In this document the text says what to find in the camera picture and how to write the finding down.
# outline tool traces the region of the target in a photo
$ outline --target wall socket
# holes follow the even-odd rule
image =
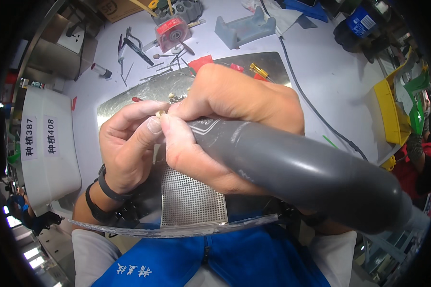
[[[62,47],[65,47],[70,51],[74,52],[75,54],[79,54],[81,45],[83,43],[83,40],[85,39],[85,31],[82,28],[77,27],[75,31],[72,33],[72,36],[67,37],[66,36],[67,29],[69,29],[69,27],[72,27],[73,25],[74,25],[73,23],[69,23],[65,27],[57,43]]]

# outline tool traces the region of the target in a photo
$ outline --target white container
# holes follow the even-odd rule
[[[21,163],[34,210],[80,189],[69,97],[28,87],[21,123]]]

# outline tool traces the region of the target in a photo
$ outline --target white sleeve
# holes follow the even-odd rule
[[[75,287],[91,286],[121,256],[120,250],[102,235],[83,229],[72,231]]]
[[[331,287],[348,287],[356,245],[356,232],[315,236],[308,249]]]

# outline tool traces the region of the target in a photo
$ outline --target gray handpiece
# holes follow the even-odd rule
[[[212,158],[285,202],[372,234],[405,227],[413,215],[393,175],[346,152],[259,123],[188,124]]]

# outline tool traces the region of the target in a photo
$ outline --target white tabletop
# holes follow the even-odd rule
[[[229,50],[214,33],[216,18],[222,16],[225,22],[252,15],[241,3],[232,0],[203,1],[202,18],[207,23],[191,28],[192,37],[186,44],[194,50],[195,56],[185,54],[186,62],[211,54],[213,59],[232,55],[256,52],[276,51],[281,55],[284,66],[296,86],[283,49],[276,35],[261,38],[242,45],[238,50]],[[284,34],[292,68],[300,86],[321,115],[341,134],[359,146],[374,164],[383,163],[397,147],[385,141],[381,113],[374,95],[369,91],[374,84],[383,79],[380,66],[370,64],[362,54],[351,54],[334,41],[334,25],[320,20],[310,19],[318,27],[302,29],[293,25]],[[97,130],[97,107],[139,84],[140,78],[156,74],[156,69],[147,70],[148,66],[131,49],[127,49],[124,60],[124,75],[131,69],[127,80],[128,88],[120,77],[120,65],[117,62],[118,41],[120,34],[125,36],[127,27],[132,27],[132,35],[143,44],[155,39],[155,23],[145,11],[133,14],[114,24],[107,23],[96,37],[98,40],[95,63],[112,71],[112,80],[106,81],[97,73],[85,71],[77,82],[66,81],[64,94],[77,97],[73,111],[74,140],[77,160],[82,176],[82,190],[96,177],[102,164]],[[147,51],[149,58],[161,53],[160,48]],[[155,63],[168,63],[173,57],[154,60]],[[360,157],[350,146],[335,136],[313,113],[299,94],[305,115],[305,134],[307,137],[326,144],[322,135],[327,136],[339,149]]]

